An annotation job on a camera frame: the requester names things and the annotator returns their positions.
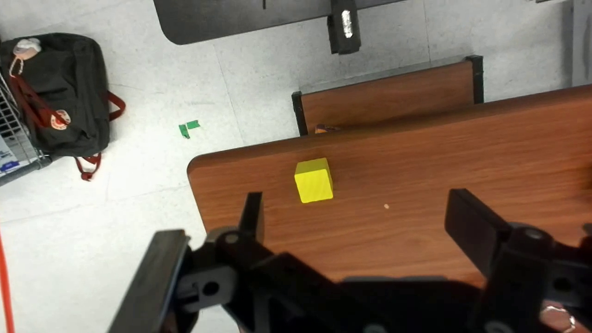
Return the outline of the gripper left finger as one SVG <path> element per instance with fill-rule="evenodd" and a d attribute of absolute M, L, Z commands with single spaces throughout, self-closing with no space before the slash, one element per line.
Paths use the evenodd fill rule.
<path fill-rule="evenodd" d="M 250 192 L 239 223 L 191 249 L 183 229 L 152 237 L 109 333 L 192 333 L 221 306 L 245 333 L 342 333 L 327 309 L 336 287 L 296 257 L 260 242 L 264 203 Z"/>

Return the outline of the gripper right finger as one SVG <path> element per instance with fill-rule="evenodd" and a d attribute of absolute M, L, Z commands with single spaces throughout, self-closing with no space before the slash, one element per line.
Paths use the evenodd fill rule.
<path fill-rule="evenodd" d="M 506 222 L 465 188 L 448 194 L 445 230 L 486 278 L 470 333 L 557 333 L 541 321 L 559 303 L 592 333 L 592 224 L 577 247 L 535 226 Z"/>

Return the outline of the yellow cube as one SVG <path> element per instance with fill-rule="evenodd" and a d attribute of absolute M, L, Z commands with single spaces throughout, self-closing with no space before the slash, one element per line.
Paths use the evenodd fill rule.
<path fill-rule="evenodd" d="M 302 203 L 333 198 L 333 180 L 327 158 L 299 162 L 294 179 Z"/>

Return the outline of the green tape piece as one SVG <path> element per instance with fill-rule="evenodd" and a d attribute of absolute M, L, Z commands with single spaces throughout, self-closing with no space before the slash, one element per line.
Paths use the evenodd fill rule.
<path fill-rule="evenodd" d="M 184 139 L 190 139 L 190 131 L 200 127 L 198 120 L 182 123 L 178 125 L 180 134 Z"/>

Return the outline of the dark grey table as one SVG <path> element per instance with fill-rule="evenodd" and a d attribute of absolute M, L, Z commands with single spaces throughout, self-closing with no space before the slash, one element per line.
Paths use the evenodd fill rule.
<path fill-rule="evenodd" d="M 161 31 L 187 45 L 313 19 L 327 20 L 332 54 L 361 48 L 360 9 L 404 0 L 153 0 Z"/>

